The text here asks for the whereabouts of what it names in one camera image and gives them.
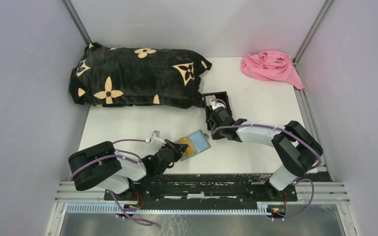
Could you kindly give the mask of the gold credit card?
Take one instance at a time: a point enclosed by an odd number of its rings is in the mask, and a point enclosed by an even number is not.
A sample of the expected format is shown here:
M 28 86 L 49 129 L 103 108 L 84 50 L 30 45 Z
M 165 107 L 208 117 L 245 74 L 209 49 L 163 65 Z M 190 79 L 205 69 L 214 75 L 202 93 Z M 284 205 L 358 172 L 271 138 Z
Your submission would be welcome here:
M 196 147 L 193 144 L 193 142 L 191 141 L 189 136 L 182 137 L 182 138 L 179 139 L 179 141 L 180 141 L 181 144 L 188 145 L 187 149 L 185 150 L 185 152 L 183 154 L 184 158 L 187 158 L 187 157 L 196 153 Z

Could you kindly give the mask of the black card box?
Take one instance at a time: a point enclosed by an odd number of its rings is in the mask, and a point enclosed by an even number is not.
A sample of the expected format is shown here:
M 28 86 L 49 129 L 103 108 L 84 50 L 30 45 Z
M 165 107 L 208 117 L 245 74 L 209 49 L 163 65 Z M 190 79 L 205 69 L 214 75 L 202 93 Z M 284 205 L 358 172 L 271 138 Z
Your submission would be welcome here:
M 204 100 L 204 107 L 205 107 L 206 111 L 208 111 L 208 112 L 212 111 L 211 107 L 209 106 L 210 101 L 209 102 L 205 101 L 205 96 L 209 95 L 209 94 L 214 94 L 216 96 L 216 98 L 224 100 L 226 105 L 227 105 L 226 109 L 229 111 L 229 113 L 232 113 L 230 102 L 229 102 L 229 97 L 228 97 L 228 94 L 227 94 L 226 91 L 204 93 L 203 94 L 203 100 Z

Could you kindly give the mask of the green card holder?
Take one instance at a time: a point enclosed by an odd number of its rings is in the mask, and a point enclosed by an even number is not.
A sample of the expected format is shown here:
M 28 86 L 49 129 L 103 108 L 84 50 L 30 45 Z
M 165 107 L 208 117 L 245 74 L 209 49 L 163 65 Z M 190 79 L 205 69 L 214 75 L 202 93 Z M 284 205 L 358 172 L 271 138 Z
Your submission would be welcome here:
M 196 153 L 187 158 L 182 157 L 180 159 L 181 161 L 194 157 L 211 148 L 211 145 L 209 143 L 209 136 L 206 133 L 204 133 L 202 130 L 195 131 L 194 133 L 188 136 L 190 137 L 191 141 L 196 147 Z

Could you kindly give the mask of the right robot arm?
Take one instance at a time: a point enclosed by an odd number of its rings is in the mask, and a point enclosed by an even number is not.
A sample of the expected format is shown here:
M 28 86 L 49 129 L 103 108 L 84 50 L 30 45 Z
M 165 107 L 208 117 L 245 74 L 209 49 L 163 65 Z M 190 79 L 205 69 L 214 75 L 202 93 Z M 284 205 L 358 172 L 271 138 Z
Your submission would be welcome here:
M 308 171 L 322 163 L 323 149 L 315 138 L 297 121 L 279 127 L 248 121 L 234 120 L 221 104 L 207 106 L 207 118 L 212 122 L 211 131 L 230 141 L 257 143 L 276 150 L 282 165 L 266 181 L 265 196 L 276 201 L 284 189 Z

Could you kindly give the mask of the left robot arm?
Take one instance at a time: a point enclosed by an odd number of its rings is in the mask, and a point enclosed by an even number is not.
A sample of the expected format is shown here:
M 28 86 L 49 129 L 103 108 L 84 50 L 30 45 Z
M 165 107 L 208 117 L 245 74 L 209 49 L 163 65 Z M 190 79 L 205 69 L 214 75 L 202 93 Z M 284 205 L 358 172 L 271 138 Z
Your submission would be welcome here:
M 76 190 L 105 188 L 129 200 L 135 194 L 132 182 L 162 175 L 190 149 L 189 144 L 161 138 L 147 138 L 143 142 L 158 145 L 158 151 L 142 158 L 135 153 L 116 149 L 114 142 L 105 141 L 72 154 L 68 164 L 70 179 Z

